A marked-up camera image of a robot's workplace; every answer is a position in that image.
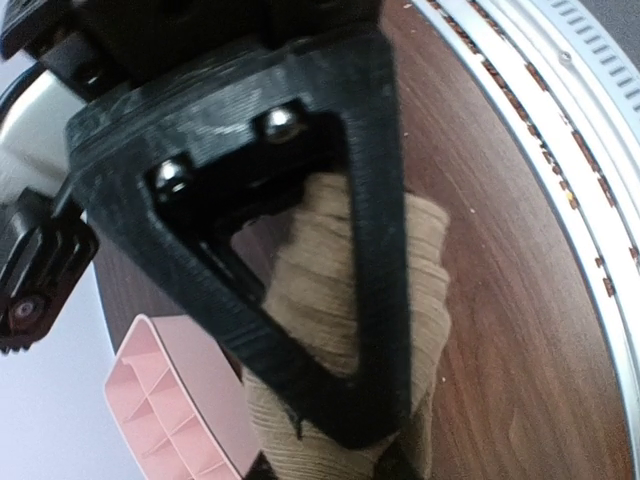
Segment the beige fabric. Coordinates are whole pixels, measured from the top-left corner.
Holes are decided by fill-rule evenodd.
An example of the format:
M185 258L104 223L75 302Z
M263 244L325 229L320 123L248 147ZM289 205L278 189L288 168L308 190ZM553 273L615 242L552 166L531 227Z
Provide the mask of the beige fabric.
M450 328L444 305L449 277L440 266L448 218L432 202L412 195L406 199L416 415L399 441L428 478L431 400ZM353 291L347 181L339 175L316 175L295 212L290 241L278 253L265 308L318 361L336 374L348 374L357 365ZM298 440L275 394L251 372L245 375L245 385L254 426L280 480L371 479L378 459L394 440L348 451L309 422L303 423L303 438Z

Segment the black mount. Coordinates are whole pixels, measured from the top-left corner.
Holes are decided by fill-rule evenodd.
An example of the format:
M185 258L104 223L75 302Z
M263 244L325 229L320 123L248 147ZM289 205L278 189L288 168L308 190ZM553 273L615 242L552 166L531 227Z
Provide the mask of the black mount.
M26 48L95 99L67 126L73 198L92 221L298 418L347 448L370 446L411 412L403 169L380 1L183 3L31 0L26 14L14 2L3 52ZM350 179L360 351L348 378L261 308L264 287L230 247L247 222L295 206L319 171Z

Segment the black 3d-printed bracket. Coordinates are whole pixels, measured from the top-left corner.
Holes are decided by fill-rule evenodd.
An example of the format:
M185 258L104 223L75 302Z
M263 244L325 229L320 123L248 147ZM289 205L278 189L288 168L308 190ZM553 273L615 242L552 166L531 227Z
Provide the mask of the black 3d-printed bracket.
M348 448L408 420L404 188L391 47L375 24L273 50L233 43L68 125L74 196L98 227L302 419ZM314 171L351 187L358 371L338 378L260 306L229 247L301 198Z

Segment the screw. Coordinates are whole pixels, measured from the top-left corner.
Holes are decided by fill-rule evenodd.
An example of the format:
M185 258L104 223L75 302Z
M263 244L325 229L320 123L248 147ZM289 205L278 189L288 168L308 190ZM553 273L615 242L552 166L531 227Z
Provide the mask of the screw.
M561 52L560 53L560 63L564 66L571 65L571 54L569 52Z
M264 122L264 133L269 143L286 143L300 133L298 114L289 107L277 107L271 110Z
M171 158L163 162L155 174L155 188L165 195L178 193L184 189L189 180L189 167L179 158Z
M44 312L45 300L40 295L31 295L20 300L11 310L11 326L24 330L36 323Z

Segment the wooden surface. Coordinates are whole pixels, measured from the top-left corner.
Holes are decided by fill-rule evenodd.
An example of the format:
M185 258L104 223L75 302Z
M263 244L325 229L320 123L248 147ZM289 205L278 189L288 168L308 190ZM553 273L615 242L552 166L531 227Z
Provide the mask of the wooden surface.
M571 250L525 160L414 8L387 2L407 187L445 206L453 330L435 398L435 479L628 479L624 416ZM285 223L238 245L261 275ZM136 313L178 313L109 245L97 260L115 344Z

